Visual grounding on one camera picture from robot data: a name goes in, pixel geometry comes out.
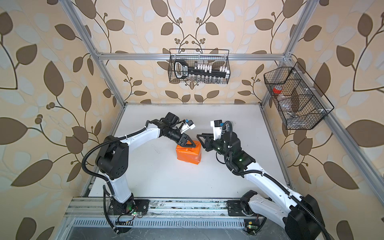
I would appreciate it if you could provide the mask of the orange wrapping paper sheet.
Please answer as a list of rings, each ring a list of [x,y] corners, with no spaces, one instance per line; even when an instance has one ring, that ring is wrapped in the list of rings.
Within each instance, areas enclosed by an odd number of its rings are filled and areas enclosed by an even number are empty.
[[[179,161],[198,165],[202,159],[202,145],[199,141],[194,141],[194,148],[185,148],[177,145],[176,154]]]

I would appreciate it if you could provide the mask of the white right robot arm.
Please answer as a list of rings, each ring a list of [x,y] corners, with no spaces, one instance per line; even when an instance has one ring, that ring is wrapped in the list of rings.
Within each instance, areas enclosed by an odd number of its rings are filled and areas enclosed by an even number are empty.
[[[255,184],[267,197],[248,191],[241,198],[242,212],[251,216],[260,214],[284,228],[291,240],[315,240],[331,235],[326,230],[317,200],[291,190],[265,171],[259,163],[241,147],[234,132],[225,132],[219,139],[214,134],[197,135],[202,147],[224,157],[224,164],[235,176]]]

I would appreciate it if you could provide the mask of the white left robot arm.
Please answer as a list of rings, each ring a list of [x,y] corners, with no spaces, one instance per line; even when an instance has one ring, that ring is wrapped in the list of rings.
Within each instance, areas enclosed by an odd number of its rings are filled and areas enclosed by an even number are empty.
[[[124,176],[129,165],[130,151],[160,137],[166,137],[180,147],[194,148],[196,144],[186,134],[187,130],[194,127],[192,120],[181,121],[176,115],[168,113],[159,120],[147,121],[142,129],[134,133],[121,137],[106,137],[99,145],[96,164],[113,199],[119,204],[127,204],[133,198]]]

